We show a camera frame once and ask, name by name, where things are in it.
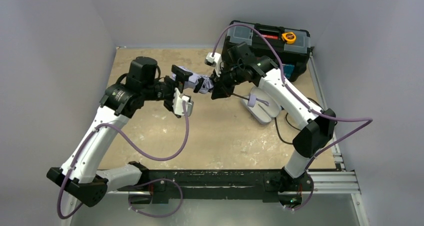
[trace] white wall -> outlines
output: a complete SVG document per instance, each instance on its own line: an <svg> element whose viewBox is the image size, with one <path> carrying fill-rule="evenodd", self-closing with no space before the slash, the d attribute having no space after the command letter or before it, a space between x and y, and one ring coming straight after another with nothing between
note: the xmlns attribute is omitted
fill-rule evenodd
<svg viewBox="0 0 424 226"><path fill-rule="evenodd" d="M75 149L115 46L91 0L0 0L1 225L58 225L46 178Z"/></svg>
<svg viewBox="0 0 424 226"><path fill-rule="evenodd" d="M199 47L215 44L234 19L305 29L311 43L340 0L93 0L116 45Z"/></svg>
<svg viewBox="0 0 424 226"><path fill-rule="evenodd" d="M423 0L342 0L314 53L328 105L375 119L340 144L372 226L424 225L423 9Z"/></svg>

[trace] black toolbox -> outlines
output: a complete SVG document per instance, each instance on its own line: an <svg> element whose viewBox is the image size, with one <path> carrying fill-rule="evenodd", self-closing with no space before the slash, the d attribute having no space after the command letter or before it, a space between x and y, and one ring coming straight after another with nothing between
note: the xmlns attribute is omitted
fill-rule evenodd
<svg viewBox="0 0 424 226"><path fill-rule="evenodd" d="M238 20L233 20L230 25L232 24L248 25L259 31L274 48L282 63L285 64L284 74L290 82L296 81L306 71L311 54L310 34L308 31ZM296 36L296 40L292 44L286 43L282 38L282 34L288 32L293 32ZM231 62L228 49L242 42L246 42L249 45L250 50L256 57L268 56L277 61L269 47L256 33L247 27L235 26L228 30L222 47L221 55L225 66L227 66L228 62Z"/></svg>

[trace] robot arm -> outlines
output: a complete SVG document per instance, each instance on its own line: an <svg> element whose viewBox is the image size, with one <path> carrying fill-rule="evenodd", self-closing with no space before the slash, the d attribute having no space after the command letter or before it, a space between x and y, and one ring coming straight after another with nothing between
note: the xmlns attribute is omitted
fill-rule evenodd
<svg viewBox="0 0 424 226"><path fill-rule="evenodd" d="M166 76L160 82L155 78L158 68L156 60L148 57L137 57L131 62L128 74L106 89L90 128L72 155L61 167L50 168L47 173L50 180L62 186L68 176L64 190L89 207L96 205L107 192L139 182L142 173L137 163L110 170L98 170L98 167L118 134L116 129L122 129L145 101L164 101L163 105L178 118L184 111L191 115L193 102L182 92L192 73L173 65L174 79Z"/></svg>
<svg viewBox="0 0 424 226"><path fill-rule="evenodd" d="M333 137L335 126L335 121L323 118L305 108L287 87L290 87L312 109L322 112L324 115L332 117L336 115L331 109L324 111L318 105L310 102L288 80L283 84L277 65L267 56L256 58L246 43L240 43L230 48L228 54L232 65L228 65L228 63L223 65L219 53L215 53L213 56L212 53L209 53L206 56L205 63L214 67L211 76L214 82L211 98L214 100L230 97L236 85L246 81L252 82L262 92L265 92L259 95L262 101L265 100L269 103L269 106L266 106L259 101L255 105L250 105L252 108L261 107L261 110L272 117L276 117L281 109L285 109L301 129L293 140L295 151L287 165L281 170L280 191L282 192L303 177L308 162Z"/></svg>

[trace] tape measure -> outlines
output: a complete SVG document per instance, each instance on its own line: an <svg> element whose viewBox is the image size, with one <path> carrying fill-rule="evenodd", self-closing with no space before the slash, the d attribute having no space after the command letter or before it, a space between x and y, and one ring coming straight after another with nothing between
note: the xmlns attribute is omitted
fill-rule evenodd
<svg viewBox="0 0 424 226"><path fill-rule="evenodd" d="M281 38L289 45L294 44L296 42L296 35L294 32L285 32L281 34Z"/></svg>

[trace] wooden surface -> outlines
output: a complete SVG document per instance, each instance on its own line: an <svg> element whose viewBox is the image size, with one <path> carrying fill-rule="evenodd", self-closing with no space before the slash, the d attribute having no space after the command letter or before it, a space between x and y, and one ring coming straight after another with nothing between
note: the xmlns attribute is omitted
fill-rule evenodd
<svg viewBox="0 0 424 226"><path fill-rule="evenodd" d="M212 67L204 64L211 49L118 49L108 86L127 73L130 62L138 56L156 59L162 76L171 73L171 65L185 66L196 73L210 75ZM243 83L235 93L246 95L252 84ZM294 83L306 97L317 99L309 70ZM230 97L211 100L210 94L184 93L194 100L189 117L188 143L176 158L158 162L137 153L120 135L116 136L100 168L121 167L138 161L149 169L280 169L289 160L293 146L281 142L274 122L259 124L242 106L240 99ZM281 136L291 142L298 131L285 122L285 111L277 117ZM144 152L155 157L174 154L184 138L185 121L167 111L161 101L147 101L123 131ZM321 154L311 168L334 169L330 151Z"/></svg>

